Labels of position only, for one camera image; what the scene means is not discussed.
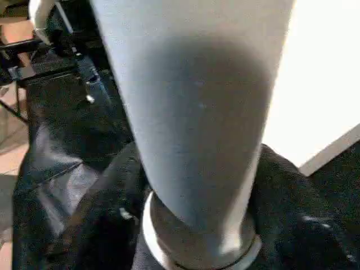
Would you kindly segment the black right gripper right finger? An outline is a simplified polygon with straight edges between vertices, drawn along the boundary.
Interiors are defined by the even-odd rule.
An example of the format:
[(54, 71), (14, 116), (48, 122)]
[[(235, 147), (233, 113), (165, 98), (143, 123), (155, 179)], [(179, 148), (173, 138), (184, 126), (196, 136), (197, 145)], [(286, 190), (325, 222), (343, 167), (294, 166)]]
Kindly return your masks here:
[(262, 247), (251, 269), (359, 269), (359, 248), (309, 178), (262, 145), (249, 211)]

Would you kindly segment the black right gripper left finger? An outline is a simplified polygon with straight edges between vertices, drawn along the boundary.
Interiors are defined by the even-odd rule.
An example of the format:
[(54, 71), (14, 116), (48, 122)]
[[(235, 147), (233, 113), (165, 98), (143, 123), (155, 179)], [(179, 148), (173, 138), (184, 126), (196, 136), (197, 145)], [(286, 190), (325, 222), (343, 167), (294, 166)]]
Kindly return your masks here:
[(147, 180), (134, 142), (91, 187), (76, 269), (131, 269)]

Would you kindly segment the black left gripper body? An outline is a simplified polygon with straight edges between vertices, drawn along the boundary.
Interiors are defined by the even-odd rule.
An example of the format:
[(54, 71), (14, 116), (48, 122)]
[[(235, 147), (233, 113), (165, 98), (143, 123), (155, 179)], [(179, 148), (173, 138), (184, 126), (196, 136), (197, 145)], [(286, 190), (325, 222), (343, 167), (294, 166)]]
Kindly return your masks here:
[(76, 34), (70, 34), (65, 30), (55, 30), (53, 45), (56, 53), (61, 57), (71, 59), (75, 63), (77, 75), (85, 86), (87, 102), (95, 102), (95, 94), (92, 85), (99, 80), (98, 72), (93, 61), (88, 56), (88, 48), (84, 40)]

